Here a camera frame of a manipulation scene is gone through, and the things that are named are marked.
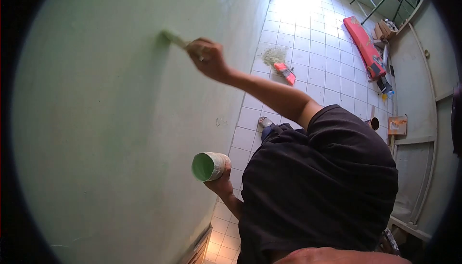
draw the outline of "foot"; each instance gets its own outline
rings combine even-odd
[[[258,119],[258,124],[260,125],[260,127],[262,128],[266,128],[266,127],[269,127],[273,122],[267,118],[267,117],[260,117]]]

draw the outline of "leg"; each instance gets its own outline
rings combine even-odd
[[[271,133],[275,124],[267,117],[260,117],[258,119],[258,124],[263,128],[262,131],[262,141]]]

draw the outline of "white tile floor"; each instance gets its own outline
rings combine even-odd
[[[343,19],[355,15],[364,18],[351,0],[271,0],[251,73],[287,84],[263,63],[261,55],[271,47],[287,49],[286,63],[294,68],[297,81],[294,88],[309,94],[320,105],[337,104],[366,120],[374,108],[379,119],[378,134],[386,141],[387,118],[392,101],[382,101],[375,82],[368,82],[359,51]],[[374,14],[363,26],[368,33],[381,19]],[[249,94],[244,97],[239,121],[234,133],[229,157],[232,162],[231,182],[234,194],[242,200],[242,174],[261,144],[258,118],[269,117],[274,123],[289,122]],[[238,220],[219,200],[212,218],[212,238],[206,260],[216,264],[236,263],[240,251]]]

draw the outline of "person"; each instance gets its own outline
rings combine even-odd
[[[259,119],[262,144],[242,176],[244,202],[233,195],[229,164],[205,182],[239,220],[237,263],[408,263],[373,252],[398,191],[395,162],[375,131],[339,105],[323,108],[293,87],[235,70],[209,39],[187,52],[205,76],[303,128]]]

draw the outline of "paint can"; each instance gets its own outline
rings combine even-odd
[[[373,117],[364,122],[373,130],[378,130],[378,126],[379,126],[378,118]]]
[[[227,161],[231,163],[230,158],[225,154],[214,152],[198,153],[194,156],[191,171],[199,181],[213,181],[221,177]]]

